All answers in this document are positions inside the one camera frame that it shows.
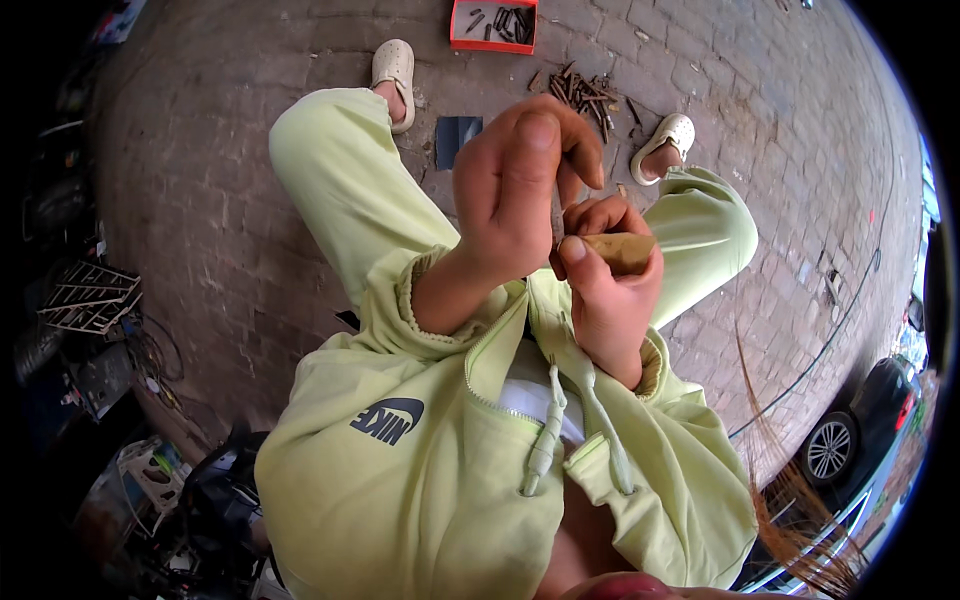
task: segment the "pants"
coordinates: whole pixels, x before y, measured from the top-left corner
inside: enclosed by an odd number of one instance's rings
[[[387,102],[368,89],[325,89],[301,98],[271,129],[270,156],[354,306],[367,272],[389,251],[453,248],[460,240],[403,166]],[[732,279],[756,250],[747,206],[706,169],[672,167],[643,218],[663,251],[655,328]]]

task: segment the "drawstring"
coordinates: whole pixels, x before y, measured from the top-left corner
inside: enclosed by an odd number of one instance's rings
[[[607,410],[604,409],[600,399],[593,391],[593,386],[596,384],[596,370],[593,368],[593,361],[585,354],[584,358],[586,358],[586,364],[588,365],[587,380],[584,386],[587,402],[600,416],[600,431],[610,443],[610,462],[613,467],[613,478],[616,480],[616,486],[620,489],[620,493],[630,495],[634,493],[634,483],[633,476],[630,473],[630,463],[627,461],[627,452],[623,449],[623,443],[620,442],[620,437],[616,435],[616,430],[613,429],[613,423],[610,421]],[[550,357],[550,388],[553,392],[553,398],[550,401],[549,408],[547,408],[546,424],[534,443],[530,460],[527,461],[527,474],[523,478],[523,487],[520,489],[520,493],[527,497],[533,496],[537,492],[537,484],[540,482],[540,478],[553,466],[553,451],[564,423],[566,394],[564,388],[560,385],[560,370],[552,356]]]
[[[534,443],[530,460],[527,461],[527,474],[523,478],[523,487],[520,489],[520,493],[528,497],[537,492],[540,478],[553,466],[553,449],[557,445],[557,438],[560,437],[560,429],[564,424],[566,394],[563,386],[560,385],[560,369],[553,362],[552,356],[550,357],[550,390],[553,392],[553,397],[546,411],[546,424]]]

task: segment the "shoe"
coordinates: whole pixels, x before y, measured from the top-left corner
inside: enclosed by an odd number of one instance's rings
[[[643,177],[643,173],[640,171],[640,162],[663,144],[670,144],[679,150],[680,159],[686,161],[686,152],[693,145],[693,137],[693,121],[690,120],[690,117],[678,112],[668,114],[657,125],[657,130],[650,141],[643,148],[640,148],[631,159],[630,174],[640,185],[653,185],[660,181],[660,178],[648,180]]]
[[[403,133],[414,124],[414,49],[402,39],[391,39],[380,44],[373,55],[373,84],[386,81],[396,84],[407,114],[399,123],[390,126],[393,134]]]

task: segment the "brown sandpaper piece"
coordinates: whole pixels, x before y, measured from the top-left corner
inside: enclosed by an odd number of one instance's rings
[[[582,237],[610,265],[614,276],[641,275],[657,243],[656,237],[640,233],[597,233]]]

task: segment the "skin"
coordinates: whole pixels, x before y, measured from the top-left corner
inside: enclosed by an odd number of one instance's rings
[[[392,82],[375,93],[399,122],[406,107]],[[654,247],[644,273],[614,277],[579,236],[606,231],[651,234],[620,196],[576,204],[583,184],[604,183],[599,139],[587,122],[552,96],[521,102],[497,116],[458,153],[453,170],[460,244],[414,284],[412,304],[420,328],[454,333],[497,286],[532,274],[549,258],[573,291],[577,343],[593,362],[634,389],[642,376],[640,344],[660,295],[663,255]],[[648,178],[682,166],[680,153],[663,145],[640,163]],[[556,186],[569,235],[554,252],[550,225]],[[573,450],[568,446],[566,452]],[[610,509],[593,506],[583,490],[564,480],[564,516],[536,600],[728,600],[713,588],[669,588],[632,571],[611,545]],[[755,594],[758,600],[780,598]]]

